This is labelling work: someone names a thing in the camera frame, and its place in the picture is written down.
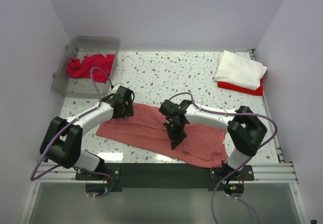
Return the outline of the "salmon pink t shirt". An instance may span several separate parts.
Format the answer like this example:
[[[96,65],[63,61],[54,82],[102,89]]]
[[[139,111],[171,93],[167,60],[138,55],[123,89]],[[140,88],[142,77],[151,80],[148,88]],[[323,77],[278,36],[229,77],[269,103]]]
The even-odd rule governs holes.
[[[227,161],[225,131],[202,124],[188,124],[185,126],[187,137],[179,146],[171,149],[164,127],[166,119],[158,108],[134,103],[133,109],[132,117],[101,123],[96,135],[198,167],[218,168]]]

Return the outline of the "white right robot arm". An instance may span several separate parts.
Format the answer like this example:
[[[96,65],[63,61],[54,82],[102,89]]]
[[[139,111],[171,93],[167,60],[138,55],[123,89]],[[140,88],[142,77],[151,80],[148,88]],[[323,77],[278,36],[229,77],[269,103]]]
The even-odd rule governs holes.
[[[241,165],[256,155],[267,134],[267,127],[247,106],[225,110],[196,104],[191,100],[183,100],[180,104],[165,100],[159,112],[166,117],[164,126],[171,149],[175,149],[187,137],[184,130],[187,124],[202,124],[227,132],[235,146],[225,167],[225,175],[230,180],[236,180],[243,174]]]

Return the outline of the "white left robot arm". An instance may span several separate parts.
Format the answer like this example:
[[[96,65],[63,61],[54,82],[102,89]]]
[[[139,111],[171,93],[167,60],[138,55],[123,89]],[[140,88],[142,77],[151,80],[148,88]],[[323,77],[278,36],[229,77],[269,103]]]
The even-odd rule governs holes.
[[[66,119],[54,118],[45,134],[40,154],[64,168],[85,169],[92,179],[101,179],[104,167],[100,163],[103,160],[82,150],[83,136],[103,122],[134,116],[134,98],[132,90],[118,84],[90,109]]]

